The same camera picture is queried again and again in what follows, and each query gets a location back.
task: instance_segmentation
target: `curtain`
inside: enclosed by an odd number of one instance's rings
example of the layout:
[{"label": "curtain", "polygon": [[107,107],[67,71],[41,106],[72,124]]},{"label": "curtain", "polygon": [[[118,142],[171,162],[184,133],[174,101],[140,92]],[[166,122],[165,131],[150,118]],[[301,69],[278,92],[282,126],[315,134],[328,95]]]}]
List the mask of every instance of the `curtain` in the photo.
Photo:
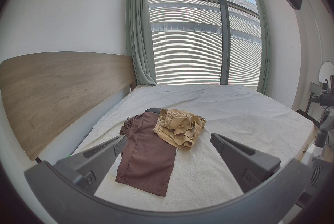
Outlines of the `curtain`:
[{"label": "curtain", "polygon": [[270,60],[269,26],[267,21],[265,4],[263,0],[255,0],[255,1],[260,17],[261,37],[262,37],[261,68],[260,68],[259,83],[257,85],[257,91],[259,93],[266,94],[268,88],[269,60]]},{"label": "curtain", "polygon": [[156,85],[148,0],[126,0],[126,47],[137,84]]}]

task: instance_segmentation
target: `louvered facade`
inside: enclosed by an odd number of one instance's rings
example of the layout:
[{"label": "louvered facade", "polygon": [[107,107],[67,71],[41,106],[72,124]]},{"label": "louvered facade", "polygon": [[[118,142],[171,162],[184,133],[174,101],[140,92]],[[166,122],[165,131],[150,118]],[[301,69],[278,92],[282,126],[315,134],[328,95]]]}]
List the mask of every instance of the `louvered facade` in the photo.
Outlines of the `louvered facade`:
[{"label": "louvered facade", "polygon": [[[246,0],[228,0],[254,12]],[[200,0],[149,0],[158,84],[219,84],[222,32],[219,4]],[[255,89],[261,66],[258,18],[228,8],[231,28],[229,84]]]}]

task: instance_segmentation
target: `window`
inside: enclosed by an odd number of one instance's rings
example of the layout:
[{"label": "window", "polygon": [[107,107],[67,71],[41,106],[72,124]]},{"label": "window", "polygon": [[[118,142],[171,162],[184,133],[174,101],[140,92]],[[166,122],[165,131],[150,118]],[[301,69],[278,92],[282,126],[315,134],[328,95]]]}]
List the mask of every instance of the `window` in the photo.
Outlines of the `window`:
[{"label": "window", "polygon": [[[158,84],[228,82],[257,88],[261,28],[255,0],[227,0],[228,7],[221,1],[149,0]],[[222,26],[221,10],[229,15],[230,55],[223,35],[228,34],[228,18]],[[228,74],[223,53],[230,63]]]}]

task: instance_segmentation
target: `white bed sheet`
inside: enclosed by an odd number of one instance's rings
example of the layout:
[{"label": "white bed sheet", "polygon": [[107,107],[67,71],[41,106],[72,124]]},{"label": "white bed sheet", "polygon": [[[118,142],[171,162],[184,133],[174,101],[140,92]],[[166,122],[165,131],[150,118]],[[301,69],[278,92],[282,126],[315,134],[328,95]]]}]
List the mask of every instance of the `white bed sheet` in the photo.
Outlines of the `white bed sheet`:
[{"label": "white bed sheet", "polygon": [[96,191],[97,197],[151,211],[217,205],[243,192],[212,146],[211,132],[277,156],[283,166],[291,158],[299,158],[314,131],[311,121],[244,86],[140,85],[99,120],[75,153],[119,135],[127,117],[151,107],[188,110],[206,119],[192,149],[177,151],[166,197],[117,183],[110,173]]}]

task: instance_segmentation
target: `bed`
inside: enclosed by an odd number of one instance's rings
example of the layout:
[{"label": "bed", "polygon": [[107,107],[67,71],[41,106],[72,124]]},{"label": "bed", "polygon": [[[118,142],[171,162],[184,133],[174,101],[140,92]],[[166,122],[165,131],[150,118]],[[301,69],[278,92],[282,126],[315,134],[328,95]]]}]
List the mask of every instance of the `bed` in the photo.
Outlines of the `bed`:
[{"label": "bed", "polygon": [[210,143],[211,132],[277,156],[281,166],[299,158],[313,136],[313,123],[290,108],[240,85],[140,85],[93,127],[75,153],[117,135],[123,122],[151,107],[185,109],[207,121],[194,147],[176,152],[166,197],[115,182],[108,173],[95,195],[130,208],[192,210],[243,194]]},{"label": "bed", "polygon": [[[123,55],[45,52],[17,56],[0,65],[6,115],[32,161],[91,108],[134,81],[132,59]],[[117,136],[127,117],[151,107],[188,110],[206,119],[192,149],[176,152],[166,197],[116,183],[111,172],[97,197],[152,211],[217,205],[242,191],[212,146],[212,132],[277,156],[281,166],[299,158],[314,135],[311,121],[244,86],[140,85],[98,121],[74,153]]]}]

